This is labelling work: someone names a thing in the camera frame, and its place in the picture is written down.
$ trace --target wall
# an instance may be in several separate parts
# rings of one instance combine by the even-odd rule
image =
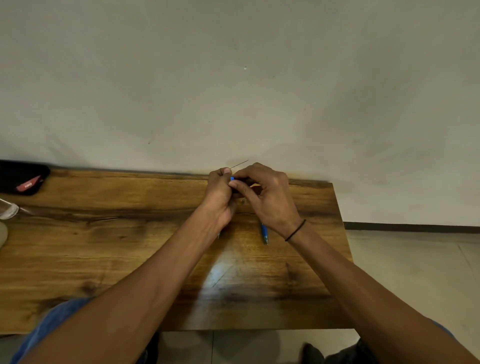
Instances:
[[[9,0],[0,158],[334,183],[344,220],[480,225],[477,0]]]

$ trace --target wooden table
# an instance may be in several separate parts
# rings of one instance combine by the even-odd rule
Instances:
[[[50,308],[99,294],[153,254],[200,203],[205,176],[53,170],[0,249],[0,333],[26,333]],[[291,181],[300,214],[339,252],[350,248],[332,184]],[[162,330],[350,328],[322,282],[240,201],[185,283]]]

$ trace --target black pouch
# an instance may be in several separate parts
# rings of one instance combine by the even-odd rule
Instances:
[[[41,164],[0,160],[0,192],[33,195],[50,174],[50,168]]]

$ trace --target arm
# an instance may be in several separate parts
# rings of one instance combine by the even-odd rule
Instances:
[[[242,193],[260,220],[284,239],[303,221],[286,174],[255,163],[235,173],[230,186]],[[257,182],[259,196],[248,185]],[[312,267],[383,363],[478,363],[458,341],[348,261],[308,223],[289,243]]]
[[[134,363],[235,212],[231,171],[223,172],[210,173],[203,202],[153,256],[66,320],[21,363]]]

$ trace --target black wrist band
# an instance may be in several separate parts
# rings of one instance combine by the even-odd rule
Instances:
[[[301,224],[300,224],[300,226],[298,226],[297,229],[296,229],[293,233],[291,233],[288,238],[285,239],[285,241],[288,242],[288,241],[290,240],[290,238],[291,238],[293,235],[295,235],[296,232],[297,232],[298,230],[300,230],[301,227],[303,226],[303,224],[306,223],[306,222],[307,222],[307,219],[305,219],[304,221],[302,221]]]

